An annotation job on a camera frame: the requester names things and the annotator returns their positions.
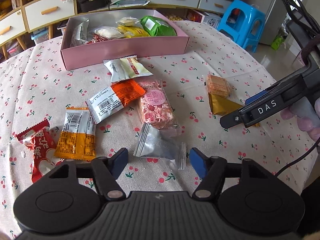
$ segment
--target pink box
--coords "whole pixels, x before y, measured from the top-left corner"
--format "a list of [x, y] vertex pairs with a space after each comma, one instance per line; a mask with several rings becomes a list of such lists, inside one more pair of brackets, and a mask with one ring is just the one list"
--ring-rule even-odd
[[[177, 36], [118, 39], [84, 44], [70, 48], [73, 30], [81, 22], [89, 20], [88, 31], [90, 31], [91, 29], [101, 25], [116, 27], [116, 21], [122, 17], [132, 16], [141, 19], [146, 15], [164, 19], [175, 29]], [[168, 20], [156, 10], [114, 10], [89, 13], [70, 18], [68, 20], [66, 32], [63, 36], [60, 52], [66, 70], [72, 70], [103, 63], [104, 59], [115, 59], [131, 55], [137, 55], [137, 57], [148, 57], [184, 54], [188, 41], [188, 35], [175, 25], [175, 23]]]

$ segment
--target cherry print tablecloth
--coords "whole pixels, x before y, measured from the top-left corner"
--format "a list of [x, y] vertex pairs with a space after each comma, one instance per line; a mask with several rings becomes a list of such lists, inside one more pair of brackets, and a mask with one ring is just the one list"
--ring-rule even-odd
[[[188, 151], [197, 147], [206, 155], [219, 155], [229, 162], [244, 157], [271, 172], [302, 155], [313, 141], [301, 132], [296, 120], [283, 121], [279, 114], [261, 122], [261, 127], [238, 125], [223, 129], [219, 116], [210, 112], [204, 77], [211, 73], [228, 80], [232, 100], [243, 103], [274, 83], [263, 66], [230, 39], [207, 25], [177, 23], [189, 36], [184, 55], [140, 58], [153, 74], [163, 79], [165, 91], [182, 126], [181, 139]], [[11, 237], [20, 233], [12, 207], [15, 198], [31, 185], [33, 154], [15, 138], [16, 134], [47, 118], [57, 141], [66, 106], [84, 106], [84, 101], [110, 85], [103, 65], [66, 71], [60, 58], [62, 37], [36, 45], [0, 65], [0, 229]], [[132, 156], [141, 122], [135, 104], [113, 114], [97, 126], [98, 156], [112, 156], [121, 147], [129, 150], [129, 164], [118, 183], [131, 190], [193, 192], [199, 184], [187, 159], [187, 168], [173, 171], [158, 159]], [[287, 169], [280, 179], [301, 193], [316, 160], [313, 152]], [[227, 179], [225, 188], [238, 182]], [[81, 181], [94, 188], [91, 180]]]

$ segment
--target green container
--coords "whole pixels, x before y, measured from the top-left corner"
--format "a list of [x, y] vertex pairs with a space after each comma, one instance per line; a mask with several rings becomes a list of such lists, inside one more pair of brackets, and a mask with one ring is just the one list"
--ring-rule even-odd
[[177, 36], [174, 28], [161, 18], [145, 16], [140, 23], [150, 36]]

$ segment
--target handle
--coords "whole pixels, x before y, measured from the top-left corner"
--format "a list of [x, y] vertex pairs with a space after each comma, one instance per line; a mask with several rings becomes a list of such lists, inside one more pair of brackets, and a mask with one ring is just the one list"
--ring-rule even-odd
[[55, 6], [55, 7], [52, 7], [50, 9], [47, 9], [47, 10], [44, 10], [41, 12], [42, 15], [45, 15], [45, 14], [49, 14], [49, 13], [52, 13], [54, 11], [56, 11], [59, 7], [58, 6]]
[[0, 35], [7, 33], [11, 29], [11, 26], [6, 27], [5, 29], [0, 31]]
[[223, 8], [223, 5], [215, 3], [214, 6], [219, 7], [219, 8]]

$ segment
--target plastic stool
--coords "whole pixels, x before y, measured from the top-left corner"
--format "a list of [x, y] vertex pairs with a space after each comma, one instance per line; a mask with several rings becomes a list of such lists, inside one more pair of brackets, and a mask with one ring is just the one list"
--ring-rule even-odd
[[[236, 22], [231, 23], [228, 22], [228, 18], [234, 9], [239, 9], [240, 12]], [[265, 17], [265, 14], [256, 8], [240, 0], [234, 0], [223, 15], [217, 30], [227, 33], [235, 43], [244, 49], [252, 45], [252, 51], [255, 52], [264, 30]]]

